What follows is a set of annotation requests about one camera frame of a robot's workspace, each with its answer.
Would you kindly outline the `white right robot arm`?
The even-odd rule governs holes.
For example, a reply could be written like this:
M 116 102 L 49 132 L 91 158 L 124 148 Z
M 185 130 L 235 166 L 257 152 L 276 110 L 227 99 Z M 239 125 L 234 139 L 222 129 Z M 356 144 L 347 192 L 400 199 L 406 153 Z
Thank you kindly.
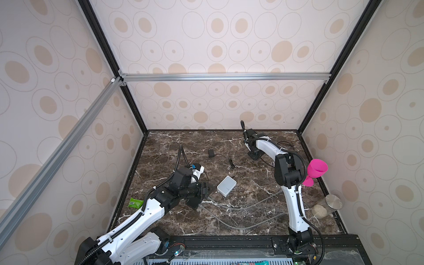
M 253 129 L 246 129 L 244 121 L 240 121 L 244 137 L 244 144 L 248 148 L 248 155 L 254 161 L 267 155 L 274 159 L 274 179 L 281 186 L 286 199 L 289 215 L 288 246 L 293 254 L 299 254 L 307 246 L 314 244 L 313 231 L 316 231 L 321 240 L 322 250 L 317 260 L 309 259 L 311 265 L 319 265 L 324 259 L 324 238 L 319 229 L 305 216 L 301 185 L 307 178 L 307 166 L 304 159 L 295 151 L 287 150 L 271 140 L 265 134 L 257 133 Z

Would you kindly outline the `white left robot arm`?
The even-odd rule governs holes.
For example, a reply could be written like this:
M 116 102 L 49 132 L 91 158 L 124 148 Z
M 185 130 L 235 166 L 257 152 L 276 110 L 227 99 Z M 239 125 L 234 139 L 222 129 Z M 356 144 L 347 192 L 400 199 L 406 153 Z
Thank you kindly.
M 80 244 L 77 265 L 132 265 L 155 253 L 165 254 L 169 248 L 169 235 L 152 224 L 163 218 L 180 201 L 196 210 L 209 196 L 212 187 L 201 182 L 204 166 L 199 163 L 176 165 L 172 174 L 151 189 L 141 206 L 119 226 L 94 240 L 87 238 Z

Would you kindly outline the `silver horizontal aluminium bar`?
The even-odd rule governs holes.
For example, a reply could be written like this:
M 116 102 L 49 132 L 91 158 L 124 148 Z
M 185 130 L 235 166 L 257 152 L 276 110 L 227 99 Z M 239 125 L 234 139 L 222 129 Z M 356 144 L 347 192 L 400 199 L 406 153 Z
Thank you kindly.
M 329 80 L 328 72 L 225 73 L 225 74 L 123 74 L 125 82 L 281 81 Z

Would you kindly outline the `black vertical frame post right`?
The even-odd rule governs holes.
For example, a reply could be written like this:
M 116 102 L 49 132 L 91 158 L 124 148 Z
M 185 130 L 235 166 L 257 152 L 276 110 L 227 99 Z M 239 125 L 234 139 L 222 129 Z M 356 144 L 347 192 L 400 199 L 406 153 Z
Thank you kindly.
M 333 65 L 331 71 L 330 71 L 330 78 L 324 82 L 322 87 L 320 88 L 318 95 L 315 97 L 311 107 L 309 108 L 306 116 L 304 117 L 300 127 L 298 128 L 298 133 L 302 135 L 308 125 L 310 124 L 313 116 L 317 112 L 318 108 L 320 107 L 322 101 L 326 97 L 328 91 L 330 90 L 332 84 L 336 80 L 337 76 L 339 75 L 340 71 L 342 70 L 343 66 L 347 62 L 349 56 L 352 54 L 354 48 L 358 44 L 360 38 L 364 34 L 367 26 L 371 22 L 372 18 L 374 17 L 376 11 L 380 7 L 380 5 L 383 3 L 382 0 L 371 0 L 368 1 L 367 5 L 365 6 L 364 11 L 359 16 L 359 19 L 356 24 L 354 24 L 353 30 L 351 34 L 348 36 L 348 40 L 346 44 L 341 49 L 340 54 L 337 57 L 337 60 L 335 61 L 335 64 Z

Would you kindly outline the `green snack packet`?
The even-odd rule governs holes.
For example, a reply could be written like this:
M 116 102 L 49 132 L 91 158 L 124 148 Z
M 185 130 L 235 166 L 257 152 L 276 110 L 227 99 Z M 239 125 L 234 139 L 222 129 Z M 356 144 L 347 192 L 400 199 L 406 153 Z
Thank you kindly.
M 140 209 L 144 204 L 143 200 L 139 200 L 139 199 L 135 199 L 135 198 L 130 198 L 128 207 L 129 208 L 134 208 L 134 209 Z

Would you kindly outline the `black vertical frame post left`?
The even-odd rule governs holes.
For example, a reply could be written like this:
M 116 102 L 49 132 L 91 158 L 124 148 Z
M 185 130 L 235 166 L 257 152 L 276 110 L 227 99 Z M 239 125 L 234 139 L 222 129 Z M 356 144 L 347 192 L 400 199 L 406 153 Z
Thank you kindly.
M 95 10 L 93 9 L 92 4 L 90 3 L 90 1 L 88 0 L 78 0 L 77 1 L 83 15 L 85 16 L 85 18 L 87 19 L 87 22 L 91 28 L 91 31 L 93 32 L 93 35 L 95 36 L 95 39 L 104 55 L 104 57 L 106 58 L 107 64 L 110 67 L 113 76 L 114 77 L 122 77 L 122 75 L 120 74 L 120 67 L 116 61 L 116 58 L 113 54 L 113 51 L 109 45 L 109 41 L 107 40 L 104 31 L 102 29 L 102 26 L 95 14 Z M 134 97 L 131 94 L 131 91 L 128 87 L 128 85 L 121 85 L 120 86 L 121 91 L 125 97 L 125 99 L 127 100 L 127 103 L 130 107 L 131 112 L 133 113 L 136 122 L 138 123 L 139 128 L 141 129 L 141 132 L 143 134 L 148 133 L 148 129 L 141 117 L 141 114 L 136 106 Z

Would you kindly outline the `black vertical frame post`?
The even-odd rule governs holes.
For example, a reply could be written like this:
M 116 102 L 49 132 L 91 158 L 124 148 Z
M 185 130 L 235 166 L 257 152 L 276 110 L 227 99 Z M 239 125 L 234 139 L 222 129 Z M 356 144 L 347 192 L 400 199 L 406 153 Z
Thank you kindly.
M 93 32 L 93 35 L 95 36 L 95 39 L 104 55 L 104 57 L 106 58 L 107 64 L 110 67 L 113 76 L 114 77 L 122 77 L 122 75 L 120 74 L 120 67 L 116 61 L 116 58 L 113 54 L 113 51 L 109 45 L 109 41 L 107 40 L 104 31 L 102 29 L 102 26 L 95 14 L 95 10 L 93 9 L 92 4 L 90 3 L 90 1 L 88 0 L 78 0 L 77 1 L 83 15 L 85 16 L 85 18 L 87 19 L 87 22 L 91 28 L 91 31 Z M 125 99 L 127 100 L 127 103 L 130 107 L 131 112 L 133 113 L 136 122 L 138 123 L 139 128 L 141 129 L 141 132 L 143 134 L 148 133 L 148 129 L 141 117 L 141 114 L 136 106 L 134 97 L 131 94 L 131 91 L 128 87 L 128 85 L 121 85 L 120 86 L 121 91 L 125 97 Z
M 335 61 L 335 64 L 333 65 L 331 71 L 330 71 L 330 78 L 324 82 L 322 87 L 320 88 L 318 95 L 315 97 L 311 107 L 309 108 L 306 116 L 304 117 L 300 127 L 298 128 L 298 133 L 302 135 L 308 125 L 310 124 L 313 116 L 317 112 L 318 108 L 320 107 L 322 101 L 326 97 L 328 91 L 330 90 L 332 84 L 336 80 L 337 76 L 339 75 L 340 71 L 342 70 L 343 66 L 347 62 L 349 56 L 352 54 L 354 48 L 358 44 L 360 38 L 364 34 L 367 26 L 371 22 L 372 18 L 374 17 L 376 11 L 380 7 L 380 5 L 383 3 L 382 0 L 371 0 L 368 1 L 367 5 L 365 6 L 364 11 L 359 16 L 359 19 L 356 24 L 354 24 L 353 30 L 351 34 L 348 36 L 348 40 L 346 44 L 341 49 L 340 54 L 337 57 L 337 60 Z

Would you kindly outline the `silver diagonal aluminium bar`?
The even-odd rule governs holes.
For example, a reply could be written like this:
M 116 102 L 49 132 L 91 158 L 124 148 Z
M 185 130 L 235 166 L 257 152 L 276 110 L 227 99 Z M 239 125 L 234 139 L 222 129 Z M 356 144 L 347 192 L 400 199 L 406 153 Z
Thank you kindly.
M 42 165 L 35 177 L 28 183 L 18 198 L 13 202 L 10 209 L 1 220 L 1 248 L 4 248 L 4 245 L 8 242 L 52 178 L 56 175 L 57 171 L 68 158 L 69 154 L 82 139 L 88 128 L 106 105 L 109 98 L 121 85 L 122 80 L 122 77 L 115 77 L 114 81 L 108 84 L 81 119 L 77 121 L 76 125 L 52 153 L 49 159 Z

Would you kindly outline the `pink plastic goblet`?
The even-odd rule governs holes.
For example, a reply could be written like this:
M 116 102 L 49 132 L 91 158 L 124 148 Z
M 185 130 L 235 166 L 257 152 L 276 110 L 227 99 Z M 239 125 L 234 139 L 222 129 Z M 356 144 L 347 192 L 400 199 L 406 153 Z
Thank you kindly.
M 328 169 L 328 164 L 325 161 L 320 159 L 311 160 L 307 168 L 307 178 L 303 182 L 303 185 L 312 187 L 314 185 L 314 179 L 322 177 Z

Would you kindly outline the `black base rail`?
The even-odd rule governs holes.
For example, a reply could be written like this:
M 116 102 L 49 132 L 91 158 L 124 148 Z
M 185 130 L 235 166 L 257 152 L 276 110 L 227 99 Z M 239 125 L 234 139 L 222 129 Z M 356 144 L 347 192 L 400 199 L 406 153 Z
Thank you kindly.
M 266 236 L 170 236 L 168 246 L 182 243 L 188 250 L 267 250 L 275 255 L 292 255 L 295 249 L 288 235 Z M 364 254 L 364 247 L 356 235 L 314 236 L 312 243 L 297 248 L 302 255 L 320 254 L 324 250 L 357 251 Z

